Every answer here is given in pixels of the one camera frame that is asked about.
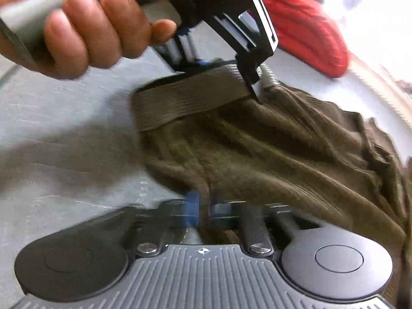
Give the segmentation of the person's left hand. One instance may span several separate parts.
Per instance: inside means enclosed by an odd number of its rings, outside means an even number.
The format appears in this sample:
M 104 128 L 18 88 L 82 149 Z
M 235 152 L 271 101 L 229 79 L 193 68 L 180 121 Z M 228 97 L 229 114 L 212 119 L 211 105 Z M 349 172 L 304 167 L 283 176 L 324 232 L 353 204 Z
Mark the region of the person's left hand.
M 74 80 L 88 68 L 110 68 L 122 57 L 140 57 L 163 45 L 176 31 L 171 20 L 149 22 L 136 0 L 64 0 L 45 21 L 46 51 L 35 64 L 22 59 L 5 39 L 1 55 L 28 70 Z

